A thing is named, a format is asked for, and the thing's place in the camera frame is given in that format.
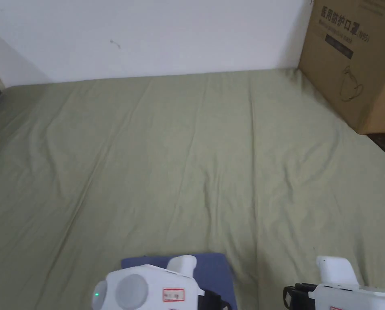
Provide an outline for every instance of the gray object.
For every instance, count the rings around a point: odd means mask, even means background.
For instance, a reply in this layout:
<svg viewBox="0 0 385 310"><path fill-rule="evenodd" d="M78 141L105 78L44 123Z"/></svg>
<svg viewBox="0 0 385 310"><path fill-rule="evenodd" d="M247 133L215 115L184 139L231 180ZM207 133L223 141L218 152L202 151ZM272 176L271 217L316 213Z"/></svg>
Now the gray object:
<svg viewBox="0 0 385 310"><path fill-rule="evenodd" d="M145 303L147 291L145 278L139 274L131 274L119 282L116 301L124 310L135 310Z"/></svg>

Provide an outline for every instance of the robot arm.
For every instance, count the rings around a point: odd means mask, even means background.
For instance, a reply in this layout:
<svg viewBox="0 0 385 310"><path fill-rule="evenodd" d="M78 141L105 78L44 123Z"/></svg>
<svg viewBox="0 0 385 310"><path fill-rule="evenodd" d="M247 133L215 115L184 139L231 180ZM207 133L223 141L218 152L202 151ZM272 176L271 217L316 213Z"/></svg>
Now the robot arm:
<svg viewBox="0 0 385 310"><path fill-rule="evenodd" d="M319 256L322 284L296 283L283 290L290 310L385 310L385 290L361 287L345 258Z"/></svg>

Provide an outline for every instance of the wrinkle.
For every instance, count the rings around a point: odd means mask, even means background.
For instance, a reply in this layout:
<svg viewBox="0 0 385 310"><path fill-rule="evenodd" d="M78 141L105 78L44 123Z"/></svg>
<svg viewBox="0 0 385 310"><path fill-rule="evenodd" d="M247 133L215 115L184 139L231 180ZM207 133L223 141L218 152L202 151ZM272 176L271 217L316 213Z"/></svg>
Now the wrinkle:
<svg viewBox="0 0 385 310"><path fill-rule="evenodd" d="M185 164L183 165L181 182L179 184L179 189L178 189L178 193L177 193L177 200L175 201L174 211L172 213L172 217L171 217L170 223L168 225L168 230L167 230L167 233L166 233L165 238L164 238L165 242L168 240L168 236L170 234L171 228L172 228L172 226L173 226L173 224L175 222L175 219L177 218L177 214L179 212L179 200L180 200L180 197L181 197L181 191L182 191L183 184L185 183L185 174L186 174L188 162L189 162L189 159L190 159L190 156L191 156L192 145L193 145L194 140L195 140L195 135L196 135L196 130L197 130L197 123L198 123L198 116L199 116L199 112L201 110L201 107L202 107L202 105L205 102L206 93L207 93L207 90L208 90L208 84L209 84L209 79L208 79L208 75L206 75L205 86L204 86L204 90L202 92L201 102L198 103L197 107L196 107L194 131L192 133L192 138L191 138L191 141L190 141L189 146L188 146L188 151L187 151L187 156L186 156L186 159L185 159Z"/></svg>
<svg viewBox="0 0 385 310"><path fill-rule="evenodd" d="M130 123L131 116L135 113L137 107L139 106L140 102L144 98L147 90L150 88L151 83L152 83L152 78L150 79L149 83L147 84L145 90L142 92L141 98L137 101L134 109L131 111L128 123ZM74 213L73 213L72 219L70 220L70 222L66 228L66 232L61 239L59 249L58 249L58 251L55 255L55 258L53 259L53 262L50 265L49 271L47 272L47 275L44 279L44 282L43 282L42 287L40 289L39 297L36 301L34 309L37 309L38 305L40 304L41 298L43 296L43 292L45 291L45 289L48 285L49 278L50 278L50 276L54 270L54 267L55 267L60 255L61 255L61 253L62 253L62 250L64 249L64 247L66 245L67 239L71 233L73 226L75 225L75 223L77 221L78 215L82 212L82 207L85 204L85 201L87 198L87 193L92 186L94 175L98 172L99 168L104 165L105 158L107 157L107 155L108 155L108 153L109 153L109 151L113 145L113 141L120 134L120 131L122 130L122 128L124 128L124 125L125 125L124 118L125 117L123 117L123 119L120 122L120 123L122 123L122 125L119 126L117 130L113 130L113 129L111 130L110 134L108 135L108 138L103 143L100 152L96 156L94 167L93 167L92 171L90 172L90 175L89 175L89 177L85 183L85 186L84 186L84 188L83 188L83 190L79 196L78 203L76 204L76 207L74 208Z"/></svg>

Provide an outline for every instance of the blue cloth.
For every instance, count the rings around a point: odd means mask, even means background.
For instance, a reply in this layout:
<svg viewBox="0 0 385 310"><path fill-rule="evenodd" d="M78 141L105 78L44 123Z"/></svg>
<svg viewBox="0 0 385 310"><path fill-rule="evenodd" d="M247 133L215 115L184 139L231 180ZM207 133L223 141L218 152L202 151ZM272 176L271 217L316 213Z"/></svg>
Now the blue cloth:
<svg viewBox="0 0 385 310"><path fill-rule="evenodd" d="M235 301L232 274L227 259L221 253L196 254L196 268L194 278L203 290L213 291L227 301L232 310L237 310ZM122 269L144 264L166 268L171 258L175 256L142 256L125 258L122 260Z"/></svg>

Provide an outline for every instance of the black label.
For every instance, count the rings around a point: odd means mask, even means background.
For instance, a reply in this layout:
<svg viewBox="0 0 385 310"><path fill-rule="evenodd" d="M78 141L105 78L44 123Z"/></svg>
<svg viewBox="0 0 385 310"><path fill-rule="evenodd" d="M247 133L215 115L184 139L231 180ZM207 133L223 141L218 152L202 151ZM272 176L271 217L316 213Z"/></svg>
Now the black label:
<svg viewBox="0 0 385 310"><path fill-rule="evenodd" d="M351 59L353 56L353 51L347 46L343 45L342 42L336 40L334 37L326 34L326 38L324 40L333 46L336 50L344 54L347 58Z"/></svg>

